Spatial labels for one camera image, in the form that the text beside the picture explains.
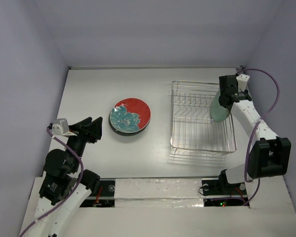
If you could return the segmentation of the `green floral plate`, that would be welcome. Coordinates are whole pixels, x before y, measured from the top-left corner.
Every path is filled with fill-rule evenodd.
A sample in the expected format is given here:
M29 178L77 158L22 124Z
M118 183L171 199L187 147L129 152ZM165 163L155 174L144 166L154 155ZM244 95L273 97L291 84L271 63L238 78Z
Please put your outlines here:
M213 121L222 122L226 120L230 115L229 105L230 98L219 90L214 96L210 108L210 115Z

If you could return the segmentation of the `red plate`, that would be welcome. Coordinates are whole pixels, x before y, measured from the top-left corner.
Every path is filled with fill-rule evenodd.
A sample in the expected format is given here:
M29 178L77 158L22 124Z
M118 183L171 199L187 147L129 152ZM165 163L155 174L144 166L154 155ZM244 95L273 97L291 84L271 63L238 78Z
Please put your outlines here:
M138 98L126 98L119 101L109 115L111 127L127 135L141 132L148 126L150 120L150 107Z

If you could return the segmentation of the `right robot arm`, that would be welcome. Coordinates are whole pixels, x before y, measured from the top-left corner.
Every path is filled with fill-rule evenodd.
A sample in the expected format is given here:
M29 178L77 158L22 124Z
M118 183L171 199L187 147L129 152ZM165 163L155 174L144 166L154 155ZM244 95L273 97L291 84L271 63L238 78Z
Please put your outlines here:
M249 137L244 164L225 169L219 175L217 188L228 194L244 182L287 173L291 142L278 136L265 122L246 89L249 76L245 74L219 77L220 89L213 101L214 121L237 118Z

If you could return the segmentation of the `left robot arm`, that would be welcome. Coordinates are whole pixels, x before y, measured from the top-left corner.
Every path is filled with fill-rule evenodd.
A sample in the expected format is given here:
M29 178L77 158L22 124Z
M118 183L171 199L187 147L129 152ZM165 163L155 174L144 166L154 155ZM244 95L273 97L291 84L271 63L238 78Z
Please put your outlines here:
M62 237L80 205L98 192L100 176L84 168L82 155L86 144L101 139L102 122L102 117L88 117L69 125L59 118L46 128L64 149L53 149L46 155L34 220L20 236Z

